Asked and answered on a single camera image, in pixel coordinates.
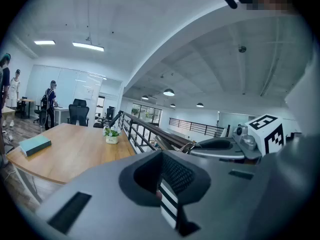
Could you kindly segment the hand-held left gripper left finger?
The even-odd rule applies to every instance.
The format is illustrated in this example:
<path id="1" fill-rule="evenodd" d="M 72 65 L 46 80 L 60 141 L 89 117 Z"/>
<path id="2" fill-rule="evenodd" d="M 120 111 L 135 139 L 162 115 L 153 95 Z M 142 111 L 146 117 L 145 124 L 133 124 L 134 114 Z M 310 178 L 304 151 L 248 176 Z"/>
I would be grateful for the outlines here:
<path id="1" fill-rule="evenodd" d="M 37 215 L 70 240 L 180 240 L 156 196 L 162 152 L 87 169 L 44 201 Z"/>

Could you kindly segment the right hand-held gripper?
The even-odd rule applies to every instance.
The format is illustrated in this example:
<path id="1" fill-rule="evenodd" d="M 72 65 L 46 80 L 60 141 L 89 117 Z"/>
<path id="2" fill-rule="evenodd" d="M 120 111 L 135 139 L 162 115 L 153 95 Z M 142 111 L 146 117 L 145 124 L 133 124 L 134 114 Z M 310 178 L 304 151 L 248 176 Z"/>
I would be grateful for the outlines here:
<path id="1" fill-rule="evenodd" d="M 277 153 L 285 146 L 283 119 L 265 114 L 244 125 L 247 135 L 238 136 L 233 132 L 233 139 L 239 148 L 232 148 L 233 143 L 227 137 L 214 137 L 200 141 L 197 148 L 189 151 L 190 155 L 202 158 L 242 160 L 245 157 L 255 160 L 267 154 Z"/>

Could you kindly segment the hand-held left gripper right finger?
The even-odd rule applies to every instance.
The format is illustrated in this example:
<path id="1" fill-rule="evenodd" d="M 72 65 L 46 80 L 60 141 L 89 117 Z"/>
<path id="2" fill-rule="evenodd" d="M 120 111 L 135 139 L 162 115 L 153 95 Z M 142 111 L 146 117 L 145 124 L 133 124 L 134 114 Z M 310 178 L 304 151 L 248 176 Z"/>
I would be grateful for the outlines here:
<path id="1" fill-rule="evenodd" d="M 249 166 L 178 152 L 162 152 L 162 180 L 178 199 L 176 228 L 162 240 L 246 240 L 252 210 L 241 194 L 252 177 Z"/>

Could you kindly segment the black white striped card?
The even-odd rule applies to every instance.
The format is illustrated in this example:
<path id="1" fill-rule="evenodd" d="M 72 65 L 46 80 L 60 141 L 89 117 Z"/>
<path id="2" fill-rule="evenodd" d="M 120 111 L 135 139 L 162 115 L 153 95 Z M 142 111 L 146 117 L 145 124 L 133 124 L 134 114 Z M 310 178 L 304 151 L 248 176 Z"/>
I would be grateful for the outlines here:
<path id="1" fill-rule="evenodd" d="M 178 217 L 178 198 L 164 179 L 160 183 L 159 192 L 161 193 L 161 214 L 167 223 L 175 229 Z"/>

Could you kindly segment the distant black railing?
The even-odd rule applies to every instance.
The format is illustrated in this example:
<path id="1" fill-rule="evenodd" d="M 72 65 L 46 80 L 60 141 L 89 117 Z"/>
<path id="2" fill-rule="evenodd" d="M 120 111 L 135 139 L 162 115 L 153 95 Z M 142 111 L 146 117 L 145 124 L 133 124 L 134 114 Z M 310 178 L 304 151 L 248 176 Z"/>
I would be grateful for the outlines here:
<path id="1" fill-rule="evenodd" d="M 222 128 L 219 126 L 212 126 L 202 123 L 185 121 L 172 117 L 169 118 L 169 125 L 210 137 L 221 137 L 223 135 L 224 130 L 226 130 L 226 136 L 230 132 L 230 125 L 228 125 L 227 128 Z"/>

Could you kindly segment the white pot with blue flowers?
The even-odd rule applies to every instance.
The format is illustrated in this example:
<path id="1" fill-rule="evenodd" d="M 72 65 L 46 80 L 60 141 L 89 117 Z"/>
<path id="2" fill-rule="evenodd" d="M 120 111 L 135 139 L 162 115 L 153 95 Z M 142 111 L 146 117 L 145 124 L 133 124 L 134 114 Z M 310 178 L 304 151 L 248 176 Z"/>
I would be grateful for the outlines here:
<path id="1" fill-rule="evenodd" d="M 119 141 L 118 138 L 121 135 L 121 130 L 114 125 L 111 127 L 105 126 L 102 133 L 107 144 L 117 144 Z"/>

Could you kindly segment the black railing with wooden handrail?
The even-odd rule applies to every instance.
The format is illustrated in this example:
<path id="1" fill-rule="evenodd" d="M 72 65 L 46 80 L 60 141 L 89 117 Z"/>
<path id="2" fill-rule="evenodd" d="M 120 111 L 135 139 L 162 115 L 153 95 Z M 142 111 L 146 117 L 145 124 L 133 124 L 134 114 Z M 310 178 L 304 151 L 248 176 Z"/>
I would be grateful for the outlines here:
<path id="1" fill-rule="evenodd" d="M 135 154 L 148 151 L 178 151 L 191 141 L 162 130 L 157 124 L 148 123 L 127 112 L 119 111 L 114 121 L 124 132 Z"/>

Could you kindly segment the person's white shirt torso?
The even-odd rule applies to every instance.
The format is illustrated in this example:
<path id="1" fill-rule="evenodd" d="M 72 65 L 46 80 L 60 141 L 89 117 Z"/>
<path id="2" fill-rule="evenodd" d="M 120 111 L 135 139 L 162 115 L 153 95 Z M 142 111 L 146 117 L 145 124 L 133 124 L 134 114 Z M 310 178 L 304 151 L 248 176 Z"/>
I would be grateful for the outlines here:
<path id="1" fill-rule="evenodd" d="M 302 136 L 275 155 L 246 240 L 320 240 L 320 48 L 285 101 Z"/>

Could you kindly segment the teal book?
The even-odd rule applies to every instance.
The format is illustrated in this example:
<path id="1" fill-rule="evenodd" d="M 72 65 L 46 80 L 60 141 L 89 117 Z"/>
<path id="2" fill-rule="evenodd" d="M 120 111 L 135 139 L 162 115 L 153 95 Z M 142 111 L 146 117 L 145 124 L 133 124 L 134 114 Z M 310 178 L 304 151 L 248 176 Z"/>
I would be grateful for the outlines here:
<path id="1" fill-rule="evenodd" d="M 37 135 L 19 142 L 19 147 L 26 157 L 30 157 L 51 145 L 51 140 L 43 135 Z"/>

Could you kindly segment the white desk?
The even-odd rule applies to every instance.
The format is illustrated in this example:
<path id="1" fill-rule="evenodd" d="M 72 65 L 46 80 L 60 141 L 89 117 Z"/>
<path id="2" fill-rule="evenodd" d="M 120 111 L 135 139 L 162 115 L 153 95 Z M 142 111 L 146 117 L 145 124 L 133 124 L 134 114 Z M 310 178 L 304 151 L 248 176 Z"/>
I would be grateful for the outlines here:
<path id="1" fill-rule="evenodd" d="M 55 124 L 60 125 L 61 123 L 67 123 L 70 117 L 70 112 L 68 107 L 55 107 L 54 108 L 54 120 Z"/>

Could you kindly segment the small wooden table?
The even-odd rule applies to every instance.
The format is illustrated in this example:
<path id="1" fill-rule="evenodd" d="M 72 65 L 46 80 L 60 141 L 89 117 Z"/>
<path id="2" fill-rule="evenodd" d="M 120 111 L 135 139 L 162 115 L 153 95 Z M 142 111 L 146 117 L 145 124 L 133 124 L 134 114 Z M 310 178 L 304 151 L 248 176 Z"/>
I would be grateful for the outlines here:
<path id="1" fill-rule="evenodd" d="M 30 118 L 30 112 L 31 112 L 31 104 L 34 104 L 35 101 L 28 98 L 21 98 L 21 118 L 27 117 Z"/>

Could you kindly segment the glass partition wall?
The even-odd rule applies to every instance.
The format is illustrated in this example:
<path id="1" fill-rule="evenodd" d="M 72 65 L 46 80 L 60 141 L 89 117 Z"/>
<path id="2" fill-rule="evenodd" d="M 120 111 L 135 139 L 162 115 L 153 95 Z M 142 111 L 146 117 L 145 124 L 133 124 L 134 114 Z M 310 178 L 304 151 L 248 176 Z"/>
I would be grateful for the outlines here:
<path id="1" fill-rule="evenodd" d="M 76 69 L 35 64 L 30 72 L 25 95 L 37 104 L 50 87 L 56 82 L 56 100 L 61 107 L 68 107 L 74 99 L 86 100 L 87 106 L 95 111 L 99 95 L 117 101 L 122 82 L 92 72 Z M 92 95 L 86 95 L 85 88 L 94 89 Z"/>

